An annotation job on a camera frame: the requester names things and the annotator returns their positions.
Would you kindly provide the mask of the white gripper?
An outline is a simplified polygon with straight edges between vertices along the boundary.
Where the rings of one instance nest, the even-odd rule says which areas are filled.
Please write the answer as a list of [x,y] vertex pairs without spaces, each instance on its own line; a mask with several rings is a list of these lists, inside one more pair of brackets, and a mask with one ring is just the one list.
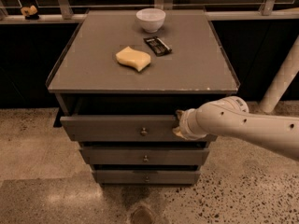
[[172,129],[174,135],[187,140],[198,140],[207,136],[198,124],[195,109],[177,110],[176,116],[179,120],[179,127]]

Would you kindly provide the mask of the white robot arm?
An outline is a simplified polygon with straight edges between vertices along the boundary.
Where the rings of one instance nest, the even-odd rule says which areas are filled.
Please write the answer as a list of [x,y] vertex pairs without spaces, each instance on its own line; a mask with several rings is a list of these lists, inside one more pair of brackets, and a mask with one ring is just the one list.
[[270,114],[298,72],[299,37],[260,102],[261,115],[251,114],[243,99],[229,96],[180,111],[173,132],[185,140],[209,134],[234,137],[299,161],[299,118]]

